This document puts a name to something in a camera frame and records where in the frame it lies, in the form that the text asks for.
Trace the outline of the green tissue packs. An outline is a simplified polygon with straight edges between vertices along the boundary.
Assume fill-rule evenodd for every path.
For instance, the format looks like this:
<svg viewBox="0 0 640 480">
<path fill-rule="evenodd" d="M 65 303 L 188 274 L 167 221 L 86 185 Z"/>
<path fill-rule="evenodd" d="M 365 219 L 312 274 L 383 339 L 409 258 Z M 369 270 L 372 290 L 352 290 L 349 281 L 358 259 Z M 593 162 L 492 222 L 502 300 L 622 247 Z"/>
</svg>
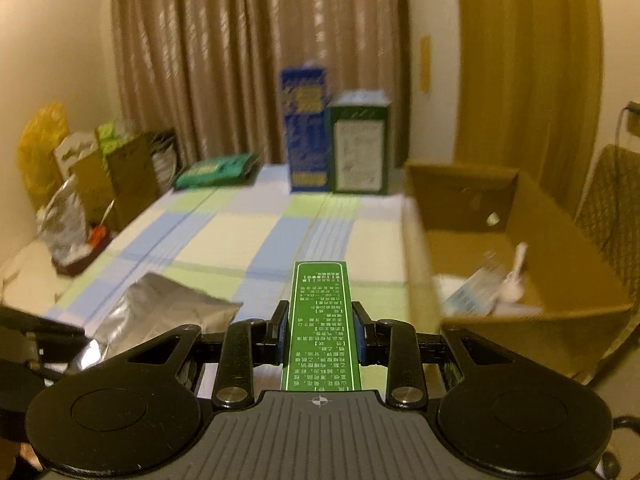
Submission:
<svg viewBox="0 0 640 480">
<path fill-rule="evenodd" d="M 130 142 L 137 134 L 137 125 L 130 119 L 116 119 L 96 128 L 96 140 L 104 156 Z"/>
</svg>

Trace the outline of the beige curtain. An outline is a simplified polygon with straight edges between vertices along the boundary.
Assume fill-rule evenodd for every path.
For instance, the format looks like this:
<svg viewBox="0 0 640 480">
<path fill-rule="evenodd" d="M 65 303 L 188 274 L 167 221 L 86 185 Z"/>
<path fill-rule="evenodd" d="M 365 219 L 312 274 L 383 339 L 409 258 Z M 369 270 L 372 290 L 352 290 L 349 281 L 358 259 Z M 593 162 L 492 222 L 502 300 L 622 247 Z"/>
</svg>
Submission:
<svg viewBox="0 0 640 480">
<path fill-rule="evenodd" d="M 306 64 L 331 93 L 385 91 L 390 160 L 408 157 L 408 0 L 112 0 L 112 21 L 125 116 L 174 130 L 185 162 L 282 162 L 280 75 Z"/>
</svg>

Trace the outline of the blue tall carton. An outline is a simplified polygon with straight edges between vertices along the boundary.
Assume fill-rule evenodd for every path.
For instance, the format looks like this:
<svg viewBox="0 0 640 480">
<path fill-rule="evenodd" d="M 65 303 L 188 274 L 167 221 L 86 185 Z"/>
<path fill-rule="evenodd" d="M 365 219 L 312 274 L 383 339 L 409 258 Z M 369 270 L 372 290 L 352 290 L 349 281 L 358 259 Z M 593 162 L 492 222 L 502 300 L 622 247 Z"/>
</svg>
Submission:
<svg viewBox="0 0 640 480">
<path fill-rule="evenodd" d="M 292 192 L 329 189 L 326 70 L 305 65 L 281 70 L 284 138 Z"/>
</svg>

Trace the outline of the green wipes pack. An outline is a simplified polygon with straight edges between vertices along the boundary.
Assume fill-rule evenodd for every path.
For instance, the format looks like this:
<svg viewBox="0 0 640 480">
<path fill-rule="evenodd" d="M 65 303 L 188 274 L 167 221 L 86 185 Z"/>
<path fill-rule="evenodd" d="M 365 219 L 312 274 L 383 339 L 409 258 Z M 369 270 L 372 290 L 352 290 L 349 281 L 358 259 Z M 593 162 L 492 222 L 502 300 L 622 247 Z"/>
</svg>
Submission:
<svg viewBox="0 0 640 480">
<path fill-rule="evenodd" d="M 219 188 L 243 184 L 258 164 L 254 154 L 220 156 L 201 160 L 182 170 L 172 185 L 175 190 L 191 188 Z"/>
</svg>

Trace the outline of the large cardboard box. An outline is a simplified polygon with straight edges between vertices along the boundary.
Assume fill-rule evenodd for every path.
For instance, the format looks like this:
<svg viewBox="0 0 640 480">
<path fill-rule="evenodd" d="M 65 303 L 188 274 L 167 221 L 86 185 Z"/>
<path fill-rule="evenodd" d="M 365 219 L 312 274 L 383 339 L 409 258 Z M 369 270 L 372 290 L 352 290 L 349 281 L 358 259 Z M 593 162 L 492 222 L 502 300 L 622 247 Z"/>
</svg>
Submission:
<svg viewBox="0 0 640 480">
<path fill-rule="evenodd" d="M 472 330 L 585 384 L 631 314 L 596 245 L 517 169 L 405 166 L 410 320 Z"/>
</svg>

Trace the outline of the silver foil bag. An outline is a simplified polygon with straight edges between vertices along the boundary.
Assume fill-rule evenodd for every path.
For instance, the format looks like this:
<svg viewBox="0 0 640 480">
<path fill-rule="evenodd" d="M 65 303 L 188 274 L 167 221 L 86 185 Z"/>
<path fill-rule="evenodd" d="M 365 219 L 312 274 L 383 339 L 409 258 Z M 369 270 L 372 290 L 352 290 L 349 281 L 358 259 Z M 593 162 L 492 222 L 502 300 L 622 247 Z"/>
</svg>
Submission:
<svg viewBox="0 0 640 480">
<path fill-rule="evenodd" d="M 197 325 L 205 333 L 222 332 L 240 307 L 238 302 L 210 296 L 160 274 L 145 274 L 126 288 L 67 371 L 82 372 L 180 325 Z"/>
</svg>

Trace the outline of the clear blue label packet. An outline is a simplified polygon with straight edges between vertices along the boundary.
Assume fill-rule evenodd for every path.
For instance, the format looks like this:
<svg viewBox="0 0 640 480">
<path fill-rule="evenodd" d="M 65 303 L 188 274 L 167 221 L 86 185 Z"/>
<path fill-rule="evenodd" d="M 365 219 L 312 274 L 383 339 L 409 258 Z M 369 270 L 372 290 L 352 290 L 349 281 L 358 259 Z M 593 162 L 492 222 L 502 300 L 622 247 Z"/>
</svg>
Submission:
<svg viewBox="0 0 640 480">
<path fill-rule="evenodd" d="M 442 312 L 447 316 L 491 315 L 505 276 L 502 266 L 481 266 L 468 278 L 438 274 L 436 283 Z"/>
</svg>

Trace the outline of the wall power socket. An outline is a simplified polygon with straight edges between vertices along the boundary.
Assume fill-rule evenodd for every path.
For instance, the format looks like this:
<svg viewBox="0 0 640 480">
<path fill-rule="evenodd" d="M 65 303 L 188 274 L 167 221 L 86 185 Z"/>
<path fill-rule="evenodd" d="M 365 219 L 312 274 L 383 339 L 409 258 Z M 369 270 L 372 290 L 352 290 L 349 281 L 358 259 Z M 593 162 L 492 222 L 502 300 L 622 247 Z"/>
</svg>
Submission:
<svg viewBox="0 0 640 480">
<path fill-rule="evenodd" d="M 634 101 L 629 101 L 626 106 L 626 112 L 627 132 L 638 138 L 640 136 L 640 104 Z"/>
</svg>

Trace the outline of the dark wooden tray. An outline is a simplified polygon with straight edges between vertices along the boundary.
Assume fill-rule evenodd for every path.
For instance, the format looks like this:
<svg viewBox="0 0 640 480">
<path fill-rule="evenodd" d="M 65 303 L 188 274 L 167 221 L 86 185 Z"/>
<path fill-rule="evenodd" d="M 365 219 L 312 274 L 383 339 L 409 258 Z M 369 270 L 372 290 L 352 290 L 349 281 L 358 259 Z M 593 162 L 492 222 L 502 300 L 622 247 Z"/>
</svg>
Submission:
<svg viewBox="0 0 640 480">
<path fill-rule="evenodd" d="M 104 253 L 111 240 L 112 232 L 110 230 L 107 228 L 95 228 L 89 237 L 90 250 L 85 255 L 80 255 L 69 263 L 62 263 L 55 258 L 51 258 L 56 274 L 66 276 L 66 278 L 76 278 Z"/>
</svg>

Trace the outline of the dark green carton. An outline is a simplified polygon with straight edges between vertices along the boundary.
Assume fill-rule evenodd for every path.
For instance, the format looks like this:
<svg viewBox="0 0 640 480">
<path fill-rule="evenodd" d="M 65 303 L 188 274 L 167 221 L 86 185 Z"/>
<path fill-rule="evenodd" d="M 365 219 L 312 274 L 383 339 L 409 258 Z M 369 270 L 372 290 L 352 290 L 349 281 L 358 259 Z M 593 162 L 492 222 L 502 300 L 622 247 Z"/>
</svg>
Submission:
<svg viewBox="0 0 640 480">
<path fill-rule="evenodd" d="M 332 192 L 387 192 L 390 104 L 384 90 L 362 89 L 344 91 L 329 102 Z"/>
</svg>

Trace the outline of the wooden door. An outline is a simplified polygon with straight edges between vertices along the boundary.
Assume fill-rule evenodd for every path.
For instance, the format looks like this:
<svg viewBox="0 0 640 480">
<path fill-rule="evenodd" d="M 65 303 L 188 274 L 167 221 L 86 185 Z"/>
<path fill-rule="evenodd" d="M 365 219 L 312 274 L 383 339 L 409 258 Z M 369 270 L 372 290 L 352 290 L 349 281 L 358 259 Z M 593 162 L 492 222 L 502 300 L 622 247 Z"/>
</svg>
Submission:
<svg viewBox="0 0 640 480">
<path fill-rule="evenodd" d="M 600 0 L 459 0 L 454 158 L 520 168 L 577 209 L 598 131 Z"/>
</svg>

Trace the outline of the white plastic spoon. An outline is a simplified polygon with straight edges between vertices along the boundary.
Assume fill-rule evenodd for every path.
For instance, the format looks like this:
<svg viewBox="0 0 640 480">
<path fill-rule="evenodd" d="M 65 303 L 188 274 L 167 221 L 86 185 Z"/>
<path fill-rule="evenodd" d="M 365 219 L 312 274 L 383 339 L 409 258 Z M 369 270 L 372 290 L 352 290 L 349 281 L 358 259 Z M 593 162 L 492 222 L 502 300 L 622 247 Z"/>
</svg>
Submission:
<svg viewBox="0 0 640 480">
<path fill-rule="evenodd" d="M 515 247 L 512 269 L 502 281 L 499 288 L 499 299 L 508 304 L 516 304 L 524 295 L 522 283 L 522 267 L 528 245 L 524 242 Z"/>
</svg>

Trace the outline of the green white spray box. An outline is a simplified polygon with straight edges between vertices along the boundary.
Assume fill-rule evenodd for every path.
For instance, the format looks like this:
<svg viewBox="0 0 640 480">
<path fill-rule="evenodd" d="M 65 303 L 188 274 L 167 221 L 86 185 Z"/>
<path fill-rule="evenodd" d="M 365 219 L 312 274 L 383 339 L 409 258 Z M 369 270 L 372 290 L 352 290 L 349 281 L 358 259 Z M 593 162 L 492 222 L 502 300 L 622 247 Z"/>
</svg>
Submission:
<svg viewBox="0 0 640 480">
<path fill-rule="evenodd" d="M 360 365 L 346 263 L 301 261 L 288 309 L 285 391 L 357 391 Z"/>
</svg>

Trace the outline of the checkered tablecloth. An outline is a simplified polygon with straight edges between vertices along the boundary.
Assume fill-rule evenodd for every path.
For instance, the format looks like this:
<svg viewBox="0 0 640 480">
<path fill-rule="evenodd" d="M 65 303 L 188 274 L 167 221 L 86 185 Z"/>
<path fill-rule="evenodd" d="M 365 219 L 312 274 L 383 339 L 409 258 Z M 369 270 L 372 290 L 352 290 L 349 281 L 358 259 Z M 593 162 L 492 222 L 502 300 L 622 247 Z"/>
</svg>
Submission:
<svg viewBox="0 0 640 480">
<path fill-rule="evenodd" d="M 293 193 L 288 170 L 265 166 L 253 184 L 169 192 L 75 278 L 48 318 L 93 333 L 125 289 L 150 272 L 270 318 L 291 292 L 297 261 L 343 261 L 352 299 L 371 318 L 410 322 L 401 233 L 404 174 L 385 195 Z"/>
</svg>

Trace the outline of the quilted brown chair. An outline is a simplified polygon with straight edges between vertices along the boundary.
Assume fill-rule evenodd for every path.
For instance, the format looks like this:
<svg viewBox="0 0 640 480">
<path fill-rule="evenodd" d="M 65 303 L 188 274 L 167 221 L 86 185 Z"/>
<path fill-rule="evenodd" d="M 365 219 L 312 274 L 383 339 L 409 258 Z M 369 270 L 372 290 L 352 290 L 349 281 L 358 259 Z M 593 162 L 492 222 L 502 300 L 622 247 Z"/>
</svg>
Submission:
<svg viewBox="0 0 640 480">
<path fill-rule="evenodd" d="M 599 248 L 639 307 L 639 154 L 607 145 L 601 152 L 576 224 Z"/>
</svg>

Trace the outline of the brown cardboard boxes stack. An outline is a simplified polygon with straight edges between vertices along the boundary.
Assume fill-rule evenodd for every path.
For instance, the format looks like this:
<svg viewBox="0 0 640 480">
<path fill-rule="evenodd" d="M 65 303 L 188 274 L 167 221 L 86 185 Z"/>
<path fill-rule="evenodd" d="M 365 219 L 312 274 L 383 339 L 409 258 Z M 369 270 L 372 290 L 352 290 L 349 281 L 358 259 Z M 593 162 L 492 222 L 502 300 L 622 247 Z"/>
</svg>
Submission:
<svg viewBox="0 0 640 480">
<path fill-rule="evenodd" d="M 70 173 L 88 223 L 120 232 L 166 192 L 179 169 L 176 133 L 165 129 L 139 133 L 106 156 L 98 148 Z"/>
</svg>

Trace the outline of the yellow plastic bag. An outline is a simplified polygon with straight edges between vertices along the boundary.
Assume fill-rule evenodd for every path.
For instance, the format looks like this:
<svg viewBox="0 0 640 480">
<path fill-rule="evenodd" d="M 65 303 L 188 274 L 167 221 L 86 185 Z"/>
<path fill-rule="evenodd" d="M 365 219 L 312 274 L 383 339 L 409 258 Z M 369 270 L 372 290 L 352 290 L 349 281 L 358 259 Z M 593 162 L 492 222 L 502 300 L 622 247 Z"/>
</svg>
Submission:
<svg viewBox="0 0 640 480">
<path fill-rule="evenodd" d="M 62 185 L 54 150 L 70 135 L 60 102 L 41 107 L 25 126 L 17 145 L 17 167 L 32 209 L 47 206 Z"/>
</svg>

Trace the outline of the silver crumpled bag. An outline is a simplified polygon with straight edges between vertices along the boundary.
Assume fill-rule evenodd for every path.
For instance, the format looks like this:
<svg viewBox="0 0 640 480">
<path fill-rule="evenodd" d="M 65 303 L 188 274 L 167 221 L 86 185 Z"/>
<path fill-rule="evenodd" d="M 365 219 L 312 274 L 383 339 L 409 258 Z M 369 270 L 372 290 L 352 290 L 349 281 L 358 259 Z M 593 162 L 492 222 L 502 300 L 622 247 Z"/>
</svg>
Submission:
<svg viewBox="0 0 640 480">
<path fill-rule="evenodd" d="M 46 244 L 51 257 L 62 263 L 69 263 L 90 250 L 88 224 L 77 185 L 78 179 L 71 176 L 36 215 L 38 237 Z"/>
</svg>

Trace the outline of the white cutout cardboard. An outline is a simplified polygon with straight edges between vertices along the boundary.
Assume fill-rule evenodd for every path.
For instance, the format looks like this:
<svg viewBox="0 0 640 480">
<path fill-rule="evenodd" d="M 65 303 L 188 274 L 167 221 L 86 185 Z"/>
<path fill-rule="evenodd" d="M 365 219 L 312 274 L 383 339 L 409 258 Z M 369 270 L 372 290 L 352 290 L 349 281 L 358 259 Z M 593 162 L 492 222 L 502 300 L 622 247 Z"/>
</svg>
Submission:
<svg viewBox="0 0 640 480">
<path fill-rule="evenodd" d="M 98 148 L 99 144 L 93 131 L 76 131 L 66 136 L 53 150 L 53 157 L 62 179 L 67 180 L 70 177 L 70 168 Z"/>
</svg>

